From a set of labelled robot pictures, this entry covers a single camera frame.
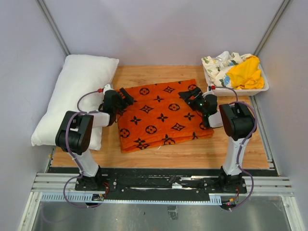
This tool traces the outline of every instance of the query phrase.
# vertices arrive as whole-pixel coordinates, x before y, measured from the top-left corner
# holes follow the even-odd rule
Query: pile of cloth
[[[195,88],[194,79],[126,88],[134,104],[117,116],[121,152],[212,137],[213,129],[179,96]]]
[[[239,55],[223,52],[216,58],[211,56],[202,59],[212,84],[218,87],[240,89],[261,89],[264,79],[258,65],[260,60],[251,54]]]

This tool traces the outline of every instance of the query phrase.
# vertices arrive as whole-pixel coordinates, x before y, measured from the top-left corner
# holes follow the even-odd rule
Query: folded orange fabric
[[[121,151],[129,153],[164,144],[210,138],[202,118],[178,95],[193,90],[194,79],[126,88],[135,103],[117,116]]]

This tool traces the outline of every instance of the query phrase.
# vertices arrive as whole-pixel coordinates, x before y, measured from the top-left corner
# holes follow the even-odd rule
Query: yellow cloth
[[[251,55],[246,61],[233,66],[227,75],[230,77],[232,87],[239,89],[261,89],[264,86],[264,80],[261,71],[258,69],[260,60]]]

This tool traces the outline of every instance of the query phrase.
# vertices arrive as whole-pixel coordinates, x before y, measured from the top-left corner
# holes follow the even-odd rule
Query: gray floor
[[[41,218],[43,214],[49,221]],[[233,212],[215,205],[179,205],[178,214],[167,205],[103,204],[96,209],[73,208],[67,203],[40,206],[33,231],[289,231],[280,197],[252,197]]]

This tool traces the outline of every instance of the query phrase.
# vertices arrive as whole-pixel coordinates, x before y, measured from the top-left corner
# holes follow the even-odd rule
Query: orange cloth
[[[178,95],[196,87],[194,79],[125,89],[135,103],[118,115],[121,151],[210,138],[214,131]]]

